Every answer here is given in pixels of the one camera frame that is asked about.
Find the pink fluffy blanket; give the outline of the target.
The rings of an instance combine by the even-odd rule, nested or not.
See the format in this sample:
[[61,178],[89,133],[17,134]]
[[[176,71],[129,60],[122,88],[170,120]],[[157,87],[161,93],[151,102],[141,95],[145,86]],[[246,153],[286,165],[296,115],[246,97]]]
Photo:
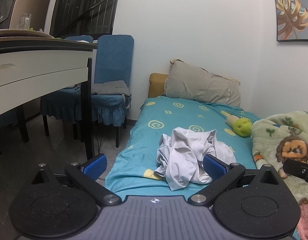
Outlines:
[[298,236],[301,240],[308,240],[308,203],[300,205],[301,217],[297,225]]

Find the green plush toy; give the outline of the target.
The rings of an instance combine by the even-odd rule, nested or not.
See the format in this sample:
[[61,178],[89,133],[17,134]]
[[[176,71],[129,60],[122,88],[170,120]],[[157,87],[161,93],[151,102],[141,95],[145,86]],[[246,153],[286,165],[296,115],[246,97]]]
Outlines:
[[226,118],[226,124],[240,137],[246,138],[252,134],[252,122],[248,118],[229,115]]

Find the glass vase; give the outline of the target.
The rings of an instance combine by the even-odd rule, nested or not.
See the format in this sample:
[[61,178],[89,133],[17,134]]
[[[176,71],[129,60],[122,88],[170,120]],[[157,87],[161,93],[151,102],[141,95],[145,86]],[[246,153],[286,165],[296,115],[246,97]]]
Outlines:
[[22,30],[29,30],[30,29],[30,24],[32,20],[32,14],[30,13],[23,13],[19,16],[19,20],[17,23],[16,28],[17,29],[22,29]]

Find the grey pillow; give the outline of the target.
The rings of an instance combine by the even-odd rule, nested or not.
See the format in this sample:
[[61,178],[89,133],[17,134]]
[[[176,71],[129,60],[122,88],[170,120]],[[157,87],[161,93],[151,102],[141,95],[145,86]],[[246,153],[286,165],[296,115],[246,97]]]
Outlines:
[[169,98],[239,107],[241,103],[239,86],[239,81],[175,59],[170,61],[164,94]]

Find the green lion fleece blanket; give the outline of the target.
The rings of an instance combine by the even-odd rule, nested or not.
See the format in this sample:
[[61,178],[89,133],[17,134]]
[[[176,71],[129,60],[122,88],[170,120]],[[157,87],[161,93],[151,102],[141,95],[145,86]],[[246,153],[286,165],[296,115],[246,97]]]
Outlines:
[[286,160],[308,164],[308,113],[293,111],[256,121],[251,128],[252,157],[257,169],[272,165],[298,202],[308,201],[308,184],[283,171]]

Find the white desk with black frame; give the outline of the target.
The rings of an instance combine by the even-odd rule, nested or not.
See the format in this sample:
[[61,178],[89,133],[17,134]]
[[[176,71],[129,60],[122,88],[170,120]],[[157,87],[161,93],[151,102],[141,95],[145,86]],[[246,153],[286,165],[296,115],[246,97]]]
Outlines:
[[87,159],[91,133],[93,43],[62,40],[31,30],[0,29],[0,115],[14,109],[23,142],[29,141],[23,104],[81,84],[81,116]]

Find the blue covered chair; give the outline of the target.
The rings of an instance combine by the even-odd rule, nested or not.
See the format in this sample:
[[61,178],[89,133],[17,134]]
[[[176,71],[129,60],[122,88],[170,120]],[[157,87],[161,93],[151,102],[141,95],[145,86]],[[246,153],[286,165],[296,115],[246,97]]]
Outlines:
[[68,36],[65,38],[70,41],[93,43],[93,38],[90,35]]
[[[126,127],[132,94],[129,90],[134,38],[130,35],[103,35],[97,40],[93,83],[92,121],[111,125],[119,133]],[[49,135],[49,116],[72,124],[81,121],[81,86],[57,90],[40,99],[45,134]]]

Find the gold leaf wall painting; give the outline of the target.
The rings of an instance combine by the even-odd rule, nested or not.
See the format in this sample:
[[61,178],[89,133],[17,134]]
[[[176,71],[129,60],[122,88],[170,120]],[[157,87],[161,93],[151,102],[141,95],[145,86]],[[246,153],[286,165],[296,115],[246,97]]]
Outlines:
[[277,41],[308,42],[308,0],[275,0]]

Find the teal patterned bed sheet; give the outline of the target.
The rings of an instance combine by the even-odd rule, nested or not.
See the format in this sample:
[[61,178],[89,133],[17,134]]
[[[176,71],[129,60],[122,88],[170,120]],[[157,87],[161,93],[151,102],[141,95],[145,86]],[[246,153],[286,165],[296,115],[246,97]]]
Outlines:
[[147,99],[140,116],[130,131],[126,148],[121,151],[105,178],[105,187],[122,199],[127,195],[173,196],[185,198],[204,188],[190,183],[187,187],[171,191],[167,182],[156,178],[157,149],[162,134],[171,135],[176,127],[195,132],[216,130],[216,138],[233,152],[238,163],[254,169],[252,139],[236,135],[226,124],[229,115],[244,117],[255,122],[258,117],[240,107],[219,103],[200,103],[192,100],[158,96]]

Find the white t-shirt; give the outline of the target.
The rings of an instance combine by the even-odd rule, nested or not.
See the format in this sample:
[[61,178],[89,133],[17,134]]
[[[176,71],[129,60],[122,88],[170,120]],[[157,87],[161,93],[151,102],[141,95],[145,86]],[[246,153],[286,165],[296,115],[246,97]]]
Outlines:
[[217,140],[217,131],[195,132],[177,127],[170,136],[162,134],[157,149],[155,176],[164,178],[172,191],[187,187],[189,183],[209,184],[211,175],[203,168],[206,155],[225,164],[236,162],[234,153]]

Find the grey folded cloth on chair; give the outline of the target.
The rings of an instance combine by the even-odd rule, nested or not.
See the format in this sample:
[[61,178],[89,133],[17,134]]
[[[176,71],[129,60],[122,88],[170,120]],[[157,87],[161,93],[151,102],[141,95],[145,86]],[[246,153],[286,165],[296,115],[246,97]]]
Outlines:
[[91,94],[130,96],[130,91],[125,81],[118,80],[105,83],[94,83],[91,86]]

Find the mustard yellow headboard cushion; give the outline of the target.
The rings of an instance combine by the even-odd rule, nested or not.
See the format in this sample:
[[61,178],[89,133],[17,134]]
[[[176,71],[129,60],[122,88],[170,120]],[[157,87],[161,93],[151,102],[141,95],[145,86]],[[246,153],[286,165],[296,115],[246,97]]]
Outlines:
[[152,73],[149,76],[148,98],[155,98],[164,94],[165,81],[167,74]]

